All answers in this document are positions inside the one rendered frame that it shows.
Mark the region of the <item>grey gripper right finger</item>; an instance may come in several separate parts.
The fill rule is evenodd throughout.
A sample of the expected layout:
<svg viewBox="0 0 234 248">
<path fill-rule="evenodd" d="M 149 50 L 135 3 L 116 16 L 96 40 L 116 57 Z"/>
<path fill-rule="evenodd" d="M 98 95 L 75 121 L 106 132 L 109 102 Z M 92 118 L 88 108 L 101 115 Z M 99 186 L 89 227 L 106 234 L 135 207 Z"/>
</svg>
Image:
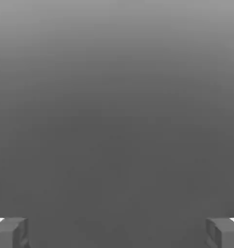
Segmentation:
<svg viewBox="0 0 234 248">
<path fill-rule="evenodd" d="M 205 228 L 208 248 L 234 248 L 234 217 L 207 218 Z"/>
</svg>

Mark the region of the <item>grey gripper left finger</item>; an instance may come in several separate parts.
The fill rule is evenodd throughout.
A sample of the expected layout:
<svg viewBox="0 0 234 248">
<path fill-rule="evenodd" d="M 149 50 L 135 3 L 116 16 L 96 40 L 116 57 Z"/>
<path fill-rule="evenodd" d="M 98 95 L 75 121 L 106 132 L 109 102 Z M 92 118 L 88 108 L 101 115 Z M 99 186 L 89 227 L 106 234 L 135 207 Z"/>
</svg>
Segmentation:
<svg viewBox="0 0 234 248">
<path fill-rule="evenodd" d="M 29 248 L 29 220 L 0 217 L 0 248 Z"/>
</svg>

